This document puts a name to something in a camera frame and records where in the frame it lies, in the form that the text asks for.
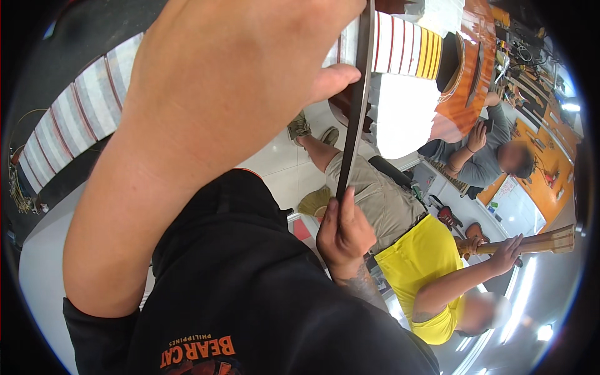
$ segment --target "yellow shirt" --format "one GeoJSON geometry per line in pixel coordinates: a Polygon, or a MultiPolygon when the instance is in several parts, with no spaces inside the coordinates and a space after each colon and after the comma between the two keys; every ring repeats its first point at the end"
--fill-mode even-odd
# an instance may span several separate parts
{"type": "Polygon", "coordinates": [[[458,323],[461,297],[423,323],[413,323],[415,296],[419,289],[452,271],[461,269],[452,233],[438,219],[427,215],[396,243],[375,256],[413,333],[428,344],[440,345],[450,339],[458,323]]]}

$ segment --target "phone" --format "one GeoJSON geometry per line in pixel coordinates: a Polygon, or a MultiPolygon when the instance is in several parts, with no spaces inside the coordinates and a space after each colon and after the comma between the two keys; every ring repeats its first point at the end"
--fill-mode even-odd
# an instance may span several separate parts
{"type": "Polygon", "coordinates": [[[484,120],[484,125],[485,125],[485,133],[488,134],[494,128],[494,120],[492,120],[492,119],[484,120]]]}

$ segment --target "gray shirt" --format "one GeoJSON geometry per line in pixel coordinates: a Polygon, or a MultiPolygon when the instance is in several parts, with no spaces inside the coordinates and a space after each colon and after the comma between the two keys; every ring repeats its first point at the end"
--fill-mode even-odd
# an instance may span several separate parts
{"type": "MultiPolygon", "coordinates": [[[[502,174],[497,159],[497,148],[511,140],[511,125],[504,116],[502,104],[487,108],[494,128],[487,134],[487,141],[482,149],[471,156],[458,173],[458,180],[476,187],[486,187],[502,174]]],[[[467,144],[470,134],[456,143],[440,142],[431,159],[446,165],[450,155],[467,144]]]]}

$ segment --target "shoe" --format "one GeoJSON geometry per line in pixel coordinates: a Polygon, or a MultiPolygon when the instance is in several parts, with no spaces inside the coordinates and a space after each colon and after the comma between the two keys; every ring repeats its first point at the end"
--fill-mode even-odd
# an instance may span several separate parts
{"type": "Polygon", "coordinates": [[[323,133],[321,136],[321,142],[329,146],[335,146],[338,138],[340,137],[340,131],[336,127],[331,127],[323,133]]]}
{"type": "Polygon", "coordinates": [[[311,135],[313,132],[310,130],[310,125],[306,122],[304,117],[304,111],[300,112],[296,118],[294,118],[287,126],[287,132],[290,134],[290,139],[294,141],[296,146],[303,147],[296,138],[305,137],[311,135]]]}

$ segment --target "broom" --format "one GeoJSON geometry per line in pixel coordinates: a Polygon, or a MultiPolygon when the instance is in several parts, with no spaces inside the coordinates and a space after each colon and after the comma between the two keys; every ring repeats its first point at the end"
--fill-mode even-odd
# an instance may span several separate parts
{"type": "Polygon", "coordinates": [[[322,218],[327,210],[327,204],[333,197],[331,190],[325,186],[306,195],[298,204],[298,212],[305,215],[322,218]]]}

